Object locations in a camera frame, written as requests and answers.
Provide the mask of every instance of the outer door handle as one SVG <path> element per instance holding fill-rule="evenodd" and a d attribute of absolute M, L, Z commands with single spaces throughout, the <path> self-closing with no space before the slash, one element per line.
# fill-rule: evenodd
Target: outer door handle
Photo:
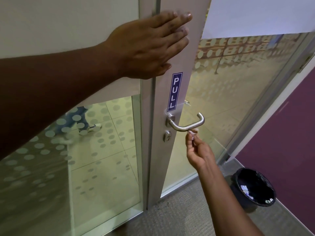
<path fill-rule="evenodd" d="M 169 127 L 171 126 L 172 128 L 174 128 L 176 131 L 188 131 L 188 130 L 192 130 L 196 127 L 199 127 L 201 125 L 204 124 L 204 116 L 201 114 L 201 113 L 198 113 L 197 114 L 197 117 L 199 117 L 200 121 L 199 122 L 195 122 L 195 123 L 192 123 L 190 125 L 187 125 L 185 127 L 180 127 L 178 125 L 176 125 L 176 123 L 174 123 L 175 121 L 175 116 L 170 114 L 167 116 L 166 118 L 166 126 Z"/>

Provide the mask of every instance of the hand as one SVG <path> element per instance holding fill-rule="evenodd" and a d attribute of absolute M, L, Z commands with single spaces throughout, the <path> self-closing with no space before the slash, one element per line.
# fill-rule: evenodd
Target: hand
<path fill-rule="evenodd" d="M 188 132 L 186 135 L 186 146 L 188 161 L 198 173 L 204 169 L 209 170 L 212 165 L 216 166 L 215 155 L 210 146 L 203 142 L 198 134 L 194 135 L 193 140 L 192 134 Z"/>
<path fill-rule="evenodd" d="M 163 75 L 171 65 L 169 59 L 189 43 L 187 28 L 191 13 L 178 16 L 173 11 L 125 23 L 117 27 L 108 39 L 97 45 L 106 48 L 116 58 L 118 77 L 149 79 Z"/>

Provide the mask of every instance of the blue and white sticker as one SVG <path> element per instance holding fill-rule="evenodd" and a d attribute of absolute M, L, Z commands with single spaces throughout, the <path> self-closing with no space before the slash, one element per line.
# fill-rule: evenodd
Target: blue and white sticker
<path fill-rule="evenodd" d="M 176 109 L 179 87 L 180 87 L 182 76 L 183 76 L 183 72 L 173 74 L 172 85 L 171 85 L 171 90 L 169 92 L 169 99 L 168 99 L 168 107 L 167 107 L 168 112 Z"/>

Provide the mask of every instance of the purple wall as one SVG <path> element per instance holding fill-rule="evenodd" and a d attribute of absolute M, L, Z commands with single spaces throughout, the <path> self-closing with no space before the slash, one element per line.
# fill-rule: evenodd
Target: purple wall
<path fill-rule="evenodd" d="M 236 157 L 315 233 L 315 68 Z"/>

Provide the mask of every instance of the carpeted floor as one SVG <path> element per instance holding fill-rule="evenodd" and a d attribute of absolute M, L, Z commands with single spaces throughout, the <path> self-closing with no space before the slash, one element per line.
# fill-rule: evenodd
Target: carpeted floor
<path fill-rule="evenodd" d="M 221 170 L 227 176 L 240 167 L 233 160 Z M 312 235 L 279 202 L 267 208 L 259 207 L 249 215 L 266 236 Z M 212 236 L 215 231 L 200 181 L 196 179 L 109 235 Z"/>

